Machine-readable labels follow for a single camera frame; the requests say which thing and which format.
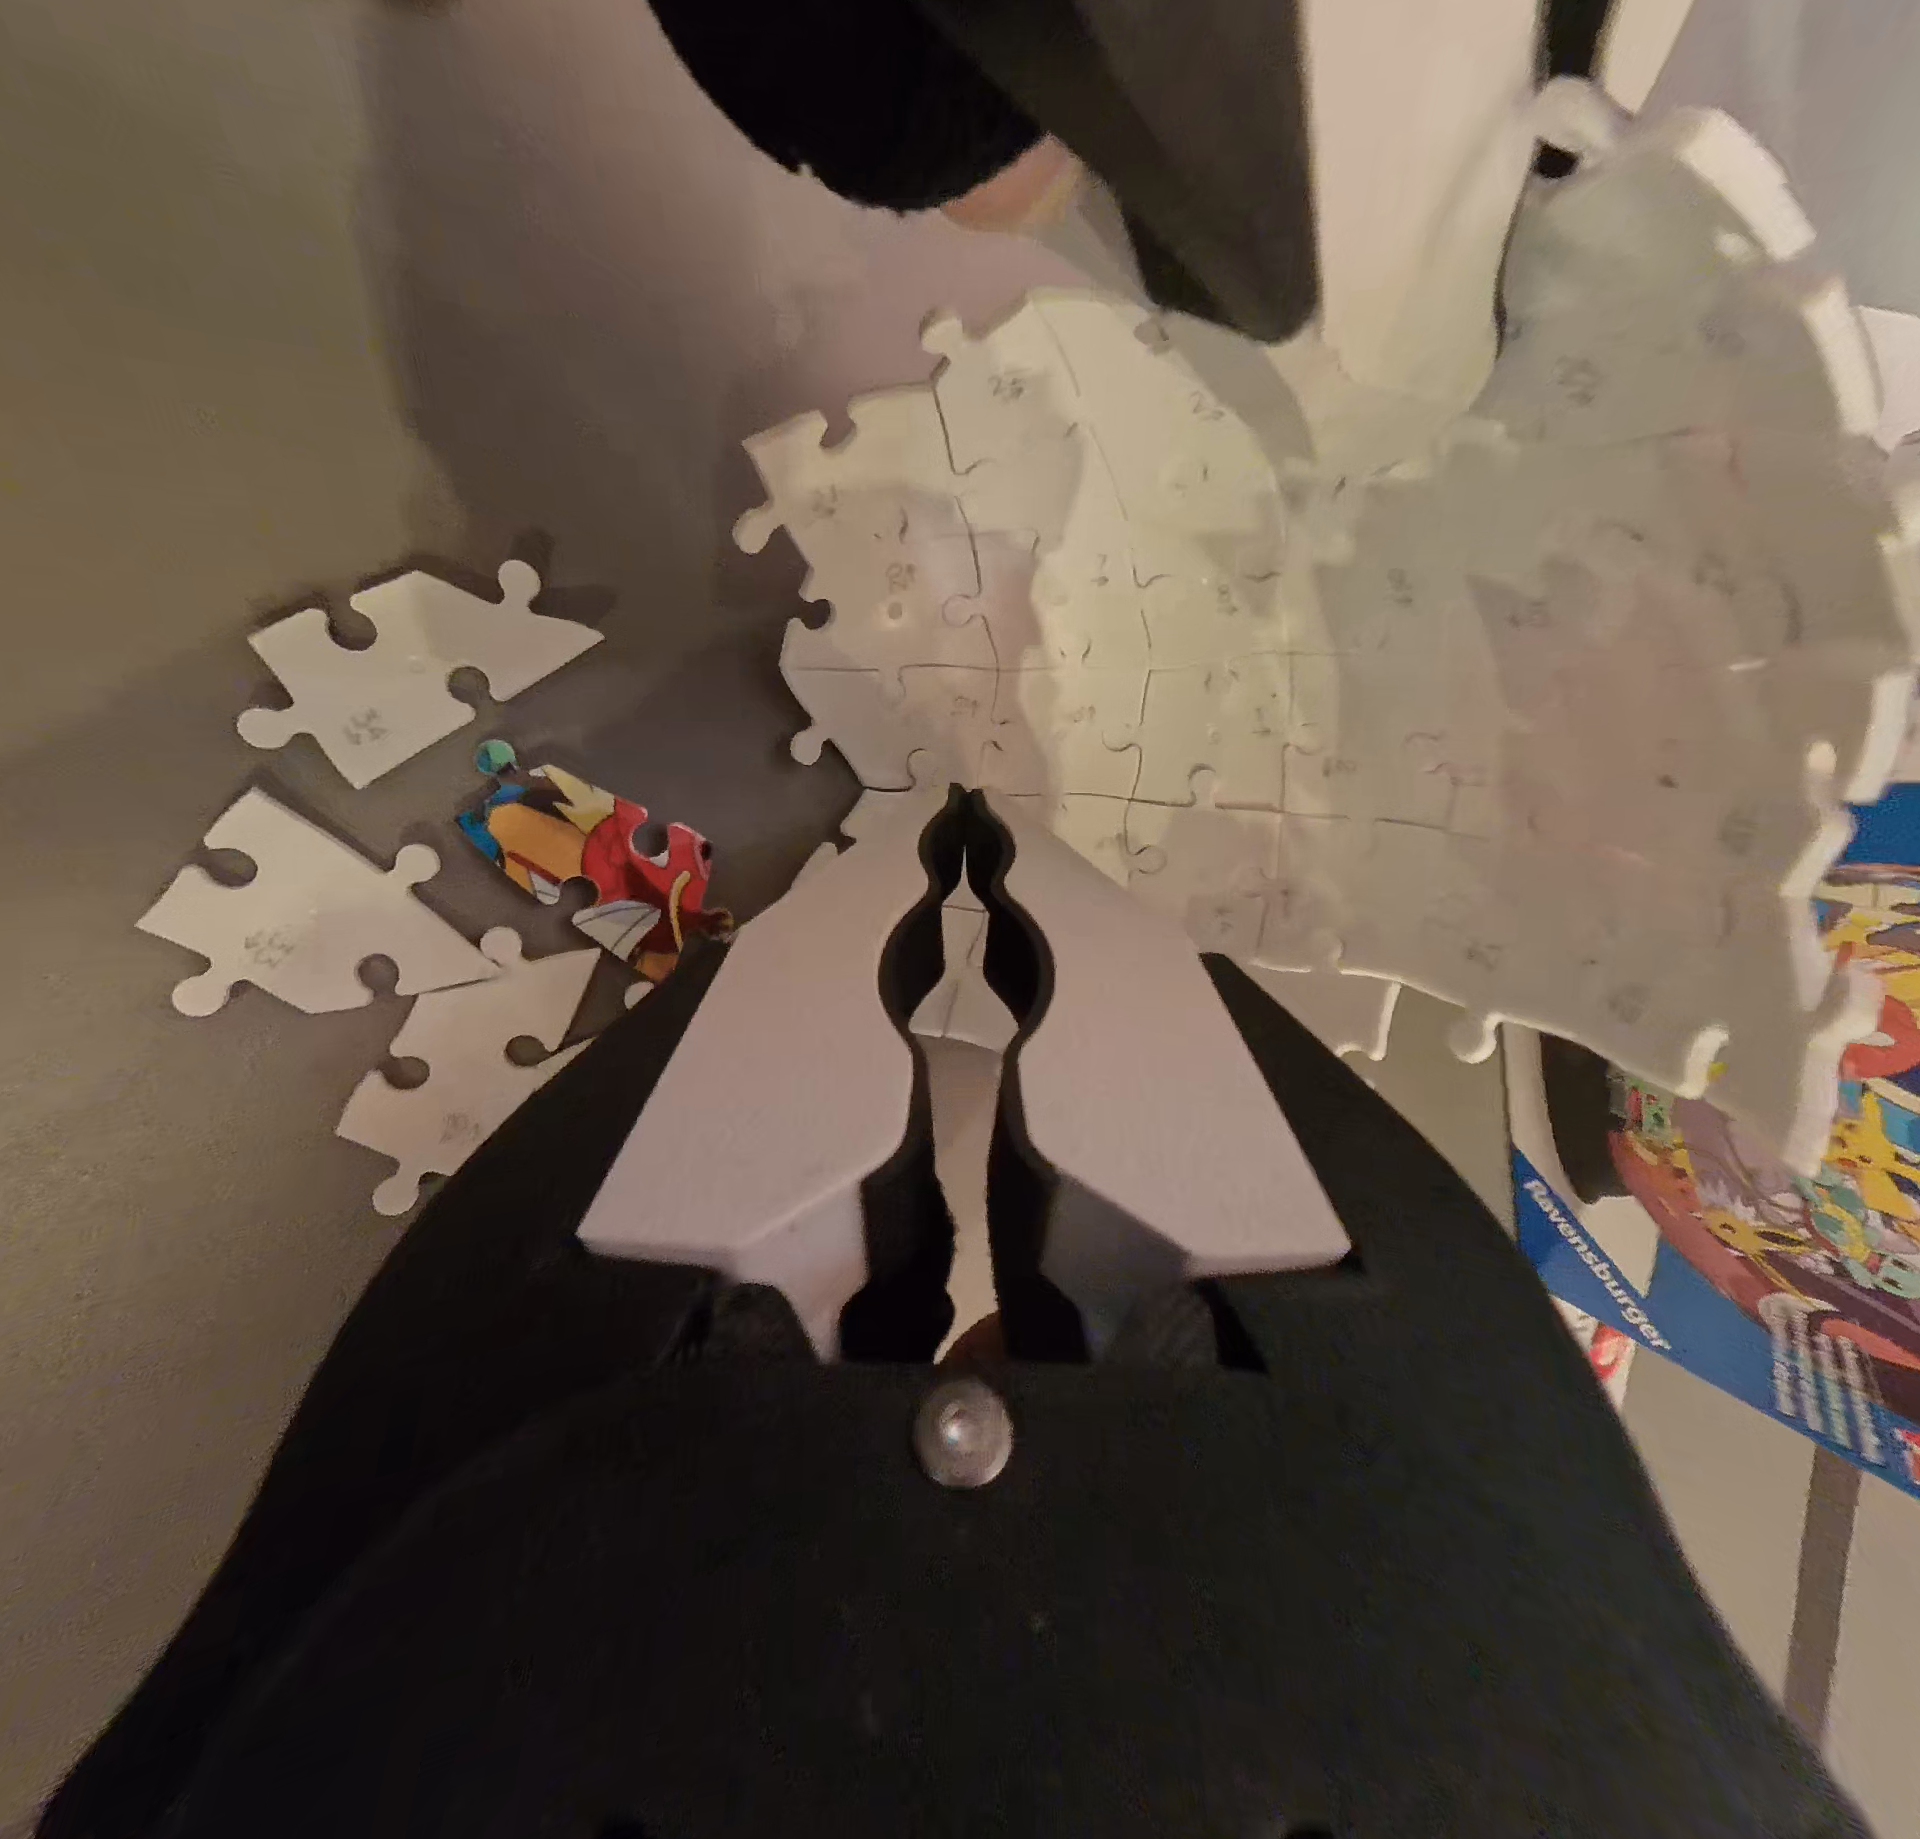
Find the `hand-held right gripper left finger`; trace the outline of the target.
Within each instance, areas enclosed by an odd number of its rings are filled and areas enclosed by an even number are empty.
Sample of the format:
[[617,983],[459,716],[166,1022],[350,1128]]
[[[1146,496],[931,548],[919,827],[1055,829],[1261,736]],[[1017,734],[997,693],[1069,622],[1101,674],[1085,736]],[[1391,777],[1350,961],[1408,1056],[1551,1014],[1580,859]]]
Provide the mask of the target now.
[[579,1235],[778,1290],[826,1359],[926,1361],[954,1228],[911,1016],[945,972],[965,793],[931,790],[735,936]]

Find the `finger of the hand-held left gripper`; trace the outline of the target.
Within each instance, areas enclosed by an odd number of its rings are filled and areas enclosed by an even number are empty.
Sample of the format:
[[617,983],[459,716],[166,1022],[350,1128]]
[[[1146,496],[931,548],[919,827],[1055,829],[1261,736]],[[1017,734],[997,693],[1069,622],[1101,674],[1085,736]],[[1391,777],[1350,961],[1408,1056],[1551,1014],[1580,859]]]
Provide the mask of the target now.
[[1613,0],[1300,0],[1319,331],[1361,387],[1482,387],[1546,73]]

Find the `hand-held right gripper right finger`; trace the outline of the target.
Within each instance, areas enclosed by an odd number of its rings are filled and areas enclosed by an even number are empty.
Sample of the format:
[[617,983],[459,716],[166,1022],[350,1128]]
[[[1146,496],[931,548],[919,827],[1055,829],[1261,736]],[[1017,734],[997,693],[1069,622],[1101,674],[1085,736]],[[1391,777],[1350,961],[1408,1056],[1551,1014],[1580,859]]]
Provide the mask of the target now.
[[1016,1018],[987,1170],[1007,1355],[1091,1361],[1146,1298],[1348,1259],[1193,941],[1021,802],[966,804],[983,975]]

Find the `partly built white puzzle ball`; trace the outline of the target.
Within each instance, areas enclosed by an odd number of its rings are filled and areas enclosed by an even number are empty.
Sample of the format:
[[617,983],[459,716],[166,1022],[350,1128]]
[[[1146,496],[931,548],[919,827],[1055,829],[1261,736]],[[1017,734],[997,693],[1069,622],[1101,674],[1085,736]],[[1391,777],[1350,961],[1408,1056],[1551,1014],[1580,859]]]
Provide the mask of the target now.
[[1868,981],[1812,897],[1899,754],[1917,481],[1876,447],[1860,312],[1731,116],[1541,95],[1574,139],[1504,258],[1452,417],[1262,437],[1196,337],[1087,289],[933,315],[930,380],[754,433],[804,599],[801,762],[865,824],[965,781],[1028,806],[1197,945],[1578,1042],[1789,1164]]

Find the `white puzzle piece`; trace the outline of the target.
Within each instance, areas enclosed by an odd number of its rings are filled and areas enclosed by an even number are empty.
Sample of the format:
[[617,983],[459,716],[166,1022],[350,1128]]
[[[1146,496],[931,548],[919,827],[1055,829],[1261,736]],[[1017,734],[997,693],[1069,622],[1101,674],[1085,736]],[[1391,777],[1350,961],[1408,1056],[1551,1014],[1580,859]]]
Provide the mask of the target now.
[[338,643],[324,609],[295,611],[249,638],[290,703],[244,711],[237,734],[262,749],[306,734],[359,792],[474,721],[450,689],[459,668],[484,674],[506,701],[602,642],[584,622],[535,611],[541,592],[525,561],[499,569],[494,599],[416,569],[353,594],[374,626],[366,649]]
[[372,1203],[404,1216],[426,1179],[446,1179],[483,1147],[534,1091],[587,1048],[564,1046],[604,951],[570,946],[543,958],[522,951],[522,936],[497,927],[477,943],[494,972],[479,981],[420,994],[390,1044],[425,1078],[401,1089],[372,1070],[353,1091],[337,1135],[391,1163]]
[[417,890],[440,870],[426,842],[405,842],[378,866],[350,842],[295,813],[264,790],[249,790],[205,832],[205,847],[252,862],[245,884],[227,887],[201,866],[182,866],[138,919],[152,937],[205,958],[175,986],[186,1016],[223,1010],[241,983],[299,1012],[347,1012],[372,1001],[362,963],[397,965],[397,990],[468,986],[499,963],[454,930]]

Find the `colourful printed puzzle piece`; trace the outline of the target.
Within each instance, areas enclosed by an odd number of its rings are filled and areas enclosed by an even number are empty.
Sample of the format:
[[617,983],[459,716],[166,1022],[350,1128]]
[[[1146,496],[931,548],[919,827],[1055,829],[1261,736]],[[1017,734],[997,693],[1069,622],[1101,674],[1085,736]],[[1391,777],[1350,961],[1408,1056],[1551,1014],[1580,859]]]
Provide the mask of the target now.
[[555,763],[527,763],[488,738],[476,749],[488,793],[456,820],[462,835],[520,892],[560,905],[587,893],[570,921],[660,983],[690,945],[733,941],[735,919],[711,903],[711,842],[682,820],[644,847],[647,806]]

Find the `blue puzzle box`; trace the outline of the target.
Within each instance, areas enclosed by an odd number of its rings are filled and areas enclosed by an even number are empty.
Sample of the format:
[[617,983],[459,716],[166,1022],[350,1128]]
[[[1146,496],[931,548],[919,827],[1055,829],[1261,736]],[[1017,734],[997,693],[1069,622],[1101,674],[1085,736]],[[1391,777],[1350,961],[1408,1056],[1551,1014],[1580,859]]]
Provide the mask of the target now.
[[1816,924],[1881,990],[1797,1174],[1705,1103],[1554,1036],[1509,1036],[1518,1238],[1621,1391],[1652,1351],[1919,1494],[1919,785],[1857,813]]

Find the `person's left hand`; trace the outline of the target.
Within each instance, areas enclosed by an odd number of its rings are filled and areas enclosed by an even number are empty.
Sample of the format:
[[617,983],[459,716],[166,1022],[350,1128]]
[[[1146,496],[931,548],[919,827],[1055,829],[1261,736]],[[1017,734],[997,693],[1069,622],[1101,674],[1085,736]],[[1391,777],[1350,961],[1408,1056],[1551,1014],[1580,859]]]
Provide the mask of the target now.
[[911,0],[647,0],[711,104],[783,170],[896,214],[1016,232],[1085,167]]

